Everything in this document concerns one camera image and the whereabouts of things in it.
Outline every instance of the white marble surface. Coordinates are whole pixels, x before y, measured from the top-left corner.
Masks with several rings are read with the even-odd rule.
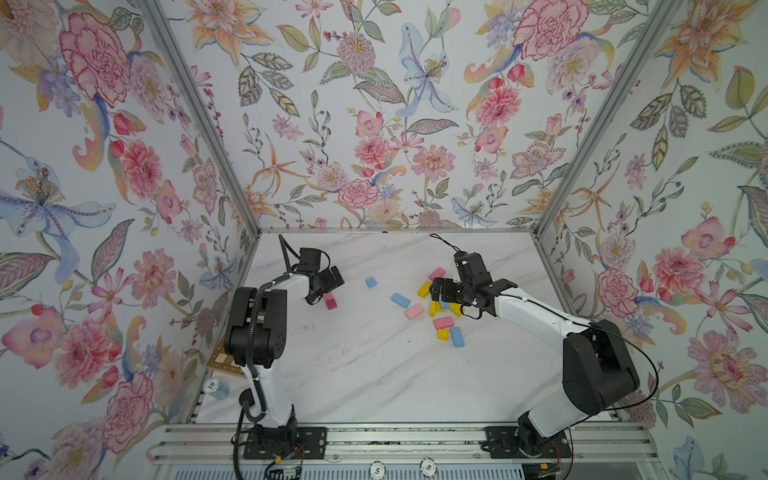
[[[449,242],[479,252],[495,279],[517,283],[558,306],[554,288],[527,233],[446,233]],[[300,422],[491,422],[517,419],[560,382],[561,358],[512,323],[484,315],[455,317],[466,346],[436,338],[432,319],[409,322],[389,298],[416,295],[438,266],[458,279],[453,250],[427,233],[291,233],[300,247],[325,250],[346,283],[333,292],[339,307],[321,301],[289,307],[288,340],[280,359]],[[277,235],[265,234],[246,285],[284,271]],[[378,286],[369,289],[365,278]],[[435,318],[448,316],[438,313]],[[242,378],[216,372],[225,400],[206,396],[201,423],[236,422]]]

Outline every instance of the painted flower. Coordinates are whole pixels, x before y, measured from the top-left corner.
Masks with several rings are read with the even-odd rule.
[[[335,192],[349,181],[344,173],[344,167],[333,162],[325,167],[319,167],[316,173],[317,186],[329,192]]]
[[[98,419],[67,425],[54,439],[51,461],[45,467],[47,478],[90,478],[101,461],[103,442],[104,433]]]
[[[491,90],[480,101],[477,120],[483,127],[503,125],[520,110],[520,94],[512,87],[500,87]]]
[[[142,372],[134,373],[130,382],[118,383],[101,422],[107,450],[120,453],[141,433],[149,418],[153,393],[152,381]]]
[[[160,157],[154,148],[140,140],[128,142],[123,152],[123,176],[140,198],[153,197],[163,180]]]
[[[484,158],[481,162],[475,162],[475,176],[485,181],[489,178],[498,177],[498,171],[487,158]]]
[[[579,82],[589,72],[600,54],[600,45],[583,37],[560,50],[549,60],[547,89],[562,90]]]
[[[746,43],[739,23],[760,3],[753,0],[693,0],[687,17],[674,26],[672,35],[655,56],[672,57],[663,87],[690,69],[701,80],[720,85],[720,53]]]
[[[131,64],[118,34],[90,13],[73,13],[58,36],[61,55],[80,89],[114,107],[131,89]]]
[[[154,61],[143,55],[131,59],[131,94],[155,121],[165,115],[165,87]]]
[[[512,45],[521,58],[550,57],[576,39],[589,9],[582,0],[534,0],[523,12]]]
[[[58,20],[45,0],[4,0],[0,8],[0,49],[25,67],[48,67],[56,56]]]
[[[510,176],[513,178],[533,177],[559,161],[564,154],[564,148],[551,148],[544,142],[535,141],[525,152],[512,155],[512,164],[515,169]]]
[[[736,329],[733,328],[734,325],[745,332],[749,332],[752,329],[752,326],[737,315],[746,315],[750,313],[750,309],[741,305],[728,306],[728,303],[735,300],[739,293],[735,289],[731,289],[725,292],[723,296],[720,296],[718,292],[719,288],[720,284],[718,282],[710,281],[711,295],[707,295],[701,290],[696,289],[696,294],[701,301],[712,307],[707,310],[707,316],[712,317],[715,316],[715,313],[719,313],[720,318],[725,322],[725,326],[732,332],[736,332]]]
[[[354,180],[339,189],[339,201],[351,208],[363,208],[379,197],[379,188],[368,180]]]
[[[440,223],[440,214],[436,210],[424,210],[419,214],[419,223],[427,228],[436,228]]]
[[[365,74],[376,62],[373,44],[364,34],[358,32],[342,37],[336,53],[341,57],[341,62],[356,74]]]
[[[357,112],[357,127],[355,129],[355,133],[357,133],[358,137],[365,137],[366,135],[378,135],[383,125],[383,118],[379,118],[368,111],[361,110]]]
[[[424,174],[433,182],[448,176],[446,172],[453,170],[454,154],[449,153],[445,147],[430,145],[427,151],[423,148],[413,157],[411,170],[417,175]]]
[[[507,127],[486,128],[485,131],[475,141],[475,151],[485,150],[490,154],[495,154],[502,145],[502,141],[507,137]]]
[[[192,198],[199,204],[205,205],[205,211],[211,215],[216,208],[216,168],[209,158],[205,165],[197,165],[192,169],[194,177],[194,191]]]
[[[127,283],[130,283],[133,280],[133,275],[126,276],[125,279],[123,279],[123,269],[121,268],[118,268],[115,272],[114,281],[112,279],[112,274],[106,272],[104,274],[104,286],[106,288],[101,288],[99,285],[91,288],[91,293],[102,300],[88,305],[88,313],[93,313],[96,310],[104,309],[104,312],[101,313],[102,318],[108,316],[110,313],[112,313],[113,305],[120,305],[123,303],[123,299],[118,297],[120,290],[122,290]]]
[[[725,230],[717,217],[709,217],[696,228],[688,230],[681,240],[690,251],[703,258],[722,257],[729,251],[724,242]]]
[[[656,255],[654,273],[659,283],[672,293],[693,292],[707,277],[701,261],[683,247],[663,248]]]
[[[616,269],[606,269],[598,277],[600,300],[615,316],[627,318],[637,310],[637,289],[632,279]]]
[[[53,351],[61,343],[64,327],[54,307],[48,307],[37,318],[22,320],[2,336],[2,344],[24,363],[40,369],[51,361]]]
[[[240,68],[240,54],[246,45],[279,45],[256,20],[266,10],[249,0],[184,0],[192,11],[187,14],[191,22],[192,45],[195,51],[205,45],[219,44],[229,54],[232,63]]]
[[[753,349],[737,351],[738,346],[739,336],[733,330],[726,330],[725,335],[709,331],[704,333],[703,343],[690,339],[688,356],[699,363],[694,369],[696,390],[711,393],[719,406],[725,405],[727,393],[732,409],[749,413],[756,403],[766,406],[766,390],[760,383],[768,381],[768,369],[751,363],[757,357]]]
[[[392,217],[402,211],[400,200],[394,198],[383,198],[377,200],[368,207],[368,218],[377,223],[387,223]]]
[[[161,408],[170,406],[184,383],[184,360],[175,351],[168,350],[157,364],[154,376],[154,401]]]
[[[95,228],[104,225],[112,216],[114,204],[88,201],[74,207],[60,205],[58,202],[65,197],[59,190],[58,176],[50,165],[33,157],[27,157],[27,170],[19,168],[16,178],[16,189],[21,190],[25,198],[13,197],[0,189],[0,218],[8,222],[17,237],[42,232],[56,240],[61,259],[54,280],[62,284],[80,264],[80,256],[69,241],[69,234],[75,226]]]
[[[364,164],[380,164],[387,155],[389,155],[389,145],[383,137],[365,137],[355,147],[355,157]]]
[[[632,253],[634,253],[634,240],[618,233],[611,235],[600,245],[603,263],[609,268],[622,272],[627,269]]]
[[[165,254],[164,248],[159,248],[154,253],[144,252],[142,260],[143,262],[136,260],[134,263],[138,273],[131,275],[131,294],[136,300],[144,298],[144,309],[154,308],[157,306],[158,297],[176,291],[176,270],[171,270],[174,267],[174,259]]]

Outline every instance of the pink flower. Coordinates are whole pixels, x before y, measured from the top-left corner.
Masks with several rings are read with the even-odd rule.
[[[491,90],[478,106],[477,119],[483,127],[503,125],[512,115],[518,113],[522,100],[517,90],[501,87]]]
[[[107,361],[111,346],[109,332],[101,321],[85,319],[73,325],[61,341],[64,353],[56,356],[58,384],[73,389],[81,380],[90,382]]]
[[[199,204],[205,205],[205,211],[210,215],[216,208],[216,168],[213,161],[209,158],[205,165],[197,165],[192,169],[194,177],[194,191],[192,198]]]
[[[389,155],[389,145],[383,137],[365,137],[355,147],[355,157],[368,165],[376,165]]]
[[[663,248],[656,255],[654,273],[661,286],[672,293],[694,291],[707,277],[704,265],[683,247]]]
[[[534,0],[523,12],[512,45],[522,45],[521,58],[552,56],[576,39],[588,15],[582,0]]]
[[[715,331],[704,333],[704,342],[690,339],[688,356],[699,365],[694,369],[694,388],[705,394],[712,394],[712,400],[725,405],[728,393],[730,406],[738,413],[749,413],[750,407],[759,403],[766,406],[766,390],[760,383],[768,381],[768,369],[752,365],[750,360],[757,357],[751,348],[736,350],[739,337],[732,330],[725,335]]]
[[[402,132],[400,134],[400,139],[398,140],[397,137],[392,137],[391,140],[395,142],[395,146],[392,147],[393,150],[400,150],[402,148],[402,151],[408,153],[408,147],[413,147],[414,145],[419,145],[424,143],[423,138],[419,138],[416,140],[416,134],[411,134],[410,136],[406,132]]]
[[[363,208],[379,198],[379,188],[368,180],[355,180],[339,189],[339,201],[351,208]]]
[[[688,230],[681,237],[683,245],[699,257],[715,258],[728,254],[725,244],[725,230],[717,217],[709,217],[696,228]]]
[[[139,260],[134,263],[138,273],[131,275],[131,294],[136,300],[143,297],[143,307],[148,309],[157,306],[158,297],[176,291],[176,270],[171,270],[174,267],[174,259],[165,254],[164,248],[155,250],[154,254],[151,251],[144,252],[142,259],[143,263]]]
[[[475,151],[482,149],[490,154],[495,154],[501,147],[502,141],[507,137],[508,131],[507,127],[486,128],[475,141]]]
[[[378,135],[379,130],[384,125],[384,119],[378,118],[374,114],[368,111],[359,111],[357,113],[357,128],[355,132],[358,137],[365,137],[366,135]]]
[[[112,281],[112,274],[106,272],[104,274],[104,286],[107,288],[103,289],[97,285],[91,289],[91,293],[103,300],[88,305],[88,313],[93,313],[102,308],[104,309],[104,312],[101,314],[102,318],[112,313],[113,305],[120,305],[123,303],[123,299],[117,297],[117,294],[120,293],[120,290],[123,289],[126,283],[132,282],[133,280],[134,278],[132,275],[127,276],[125,280],[123,280],[123,269],[121,268],[118,268],[115,272],[114,282]]]
[[[64,326],[54,307],[44,309],[38,318],[22,320],[2,336],[2,344],[24,363],[36,369],[51,361],[61,342]]]
[[[90,13],[69,15],[69,30],[58,36],[61,55],[80,89],[114,107],[131,88],[131,65],[120,38]]]
[[[448,152],[445,147],[437,148],[430,145],[429,151],[422,148],[413,158],[411,170],[417,175],[424,174],[425,177],[436,182],[440,178],[448,176],[446,172],[453,170],[454,154]]]
[[[123,152],[123,176],[141,198],[153,197],[163,178],[160,157],[143,141],[128,142]]]
[[[736,290],[731,289],[725,292],[723,296],[720,296],[718,294],[719,288],[720,284],[718,282],[710,281],[711,295],[707,295],[699,289],[695,290],[701,301],[712,307],[707,310],[707,316],[712,317],[715,316],[715,313],[720,313],[720,318],[723,319],[725,326],[731,331],[736,332],[736,329],[733,328],[733,325],[736,325],[742,330],[749,332],[752,329],[752,326],[738,316],[732,315],[732,313],[746,315],[750,313],[750,309],[738,305],[727,306],[728,303],[731,303],[733,299],[739,295],[739,293]]]
[[[637,289],[620,270],[609,268],[598,277],[600,300],[615,316],[627,318],[637,310]]]
[[[142,372],[135,373],[130,382],[118,383],[101,423],[107,450],[120,453],[141,433],[149,418],[153,393],[152,381]]]
[[[525,152],[512,155],[515,169],[514,178],[533,177],[538,172],[554,164],[565,154],[564,148],[551,148],[544,142],[535,141]]]

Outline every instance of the floral wallpaper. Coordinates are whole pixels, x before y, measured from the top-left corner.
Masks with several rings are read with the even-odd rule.
[[[0,477],[143,478],[251,235],[132,0],[0,0],[0,78]]]
[[[654,4],[163,8],[262,226],[391,230],[530,227]]]
[[[630,417],[680,480],[768,476],[767,18],[687,0],[545,231],[575,311],[655,361],[625,405],[658,387]]]

